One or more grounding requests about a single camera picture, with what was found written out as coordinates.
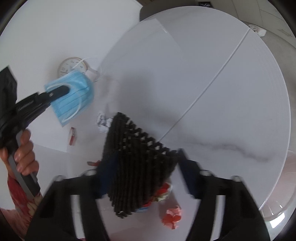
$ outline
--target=trash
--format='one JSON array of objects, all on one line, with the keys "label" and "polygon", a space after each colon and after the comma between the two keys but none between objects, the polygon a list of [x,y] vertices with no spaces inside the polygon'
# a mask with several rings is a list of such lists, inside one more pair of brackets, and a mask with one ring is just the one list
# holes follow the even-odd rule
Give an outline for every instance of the trash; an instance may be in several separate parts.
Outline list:
[{"label": "trash", "polygon": [[91,166],[91,167],[97,167],[100,164],[100,160],[93,162],[93,161],[88,161],[87,165]]},{"label": "trash", "polygon": [[75,145],[75,141],[76,141],[76,128],[71,127],[70,129],[70,133],[69,133],[69,145],[70,146],[74,146]]},{"label": "trash", "polygon": [[263,29],[263,28],[260,28],[259,26],[257,25],[254,25],[254,24],[249,24],[248,25],[250,29],[252,29],[255,33],[257,33],[260,37],[264,37],[265,34],[266,34],[266,30]]},{"label": "trash", "polygon": [[182,218],[181,213],[182,209],[179,206],[169,208],[161,222],[164,226],[167,226],[170,229],[176,229],[178,227],[177,222],[179,222]]},{"label": "trash", "polygon": [[145,211],[148,210],[148,207],[153,202],[160,202],[162,200],[167,199],[171,191],[172,191],[172,185],[170,183],[164,183],[163,186],[160,189],[158,189],[155,195],[151,197],[150,200],[145,205],[143,205],[143,207],[136,209],[136,213],[144,213]]},{"label": "trash", "polygon": [[113,118],[108,118],[104,113],[99,112],[96,124],[101,133],[107,133],[111,126]]}]

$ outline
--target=fingernail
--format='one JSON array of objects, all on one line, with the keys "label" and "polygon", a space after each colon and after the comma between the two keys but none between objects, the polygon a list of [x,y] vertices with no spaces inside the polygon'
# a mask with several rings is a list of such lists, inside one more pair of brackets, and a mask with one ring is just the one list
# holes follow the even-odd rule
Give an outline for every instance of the fingernail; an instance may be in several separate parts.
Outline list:
[{"label": "fingernail", "polygon": [[17,171],[22,172],[22,166],[21,165],[17,165]]},{"label": "fingernail", "polygon": [[19,154],[15,154],[15,161],[19,161],[20,160],[20,155]]},{"label": "fingernail", "polygon": [[24,172],[22,172],[22,175],[23,175],[23,176],[28,176],[29,173],[28,173],[28,171],[24,171]]}]

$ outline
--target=blue surgical mask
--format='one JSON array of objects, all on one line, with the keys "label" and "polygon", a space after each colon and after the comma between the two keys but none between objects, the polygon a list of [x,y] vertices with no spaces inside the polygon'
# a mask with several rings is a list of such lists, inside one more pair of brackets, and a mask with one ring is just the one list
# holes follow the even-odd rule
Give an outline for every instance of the blue surgical mask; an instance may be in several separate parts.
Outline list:
[{"label": "blue surgical mask", "polygon": [[94,87],[92,81],[78,70],[72,71],[44,87],[46,92],[50,92],[62,85],[68,86],[70,92],[53,101],[51,105],[61,125],[65,126],[92,103]]}]

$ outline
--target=red floral sleeve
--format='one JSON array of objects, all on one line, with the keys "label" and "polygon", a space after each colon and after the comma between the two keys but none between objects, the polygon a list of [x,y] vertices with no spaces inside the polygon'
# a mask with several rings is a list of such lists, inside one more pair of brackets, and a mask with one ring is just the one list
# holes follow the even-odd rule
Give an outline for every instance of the red floral sleeve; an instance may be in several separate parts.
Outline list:
[{"label": "red floral sleeve", "polygon": [[24,239],[42,195],[39,193],[29,200],[19,183],[9,175],[7,184],[16,210],[1,209],[1,211],[16,234]]}]

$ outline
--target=table seam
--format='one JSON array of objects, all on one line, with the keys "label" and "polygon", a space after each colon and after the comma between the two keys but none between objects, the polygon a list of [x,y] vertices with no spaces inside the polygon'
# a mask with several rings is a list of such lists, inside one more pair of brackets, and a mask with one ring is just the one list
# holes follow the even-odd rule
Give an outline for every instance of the table seam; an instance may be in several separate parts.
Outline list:
[{"label": "table seam", "polygon": [[192,104],[187,108],[187,110],[185,110],[185,112],[181,115],[181,117],[176,121],[175,124],[172,125],[171,128],[169,128],[164,134],[163,136],[159,139],[159,141],[161,141],[178,123],[179,121],[187,114],[188,111],[190,111],[190,109],[195,105],[195,103],[202,97],[202,95],[207,91],[207,89],[211,86],[211,84],[215,81],[215,79],[218,77],[218,75],[222,72],[222,70],[225,68],[225,66],[229,63],[229,61],[231,60],[231,58],[233,57],[233,55],[236,53],[236,51],[238,50],[238,48],[241,46],[241,44],[243,43],[243,41],[245,40],[245,38],[247,37],[247,34],[249,33],[250,29],[247,30],[247,32],[244,34],[243,38],[240,40],[240,42],[238,43],[238,45],[236,46],[236,48],[233,50],[233,52],[231,53],[231,55],[229,56],[229,58],[226,60],[226,62],[223,64],[223,66],[221,67],[221,69],[217,72],[217,74],[214,76],[214,78],[208,83],[208,85],[205,87],[205,89],[201,92],[201,94],[192,102]]}]

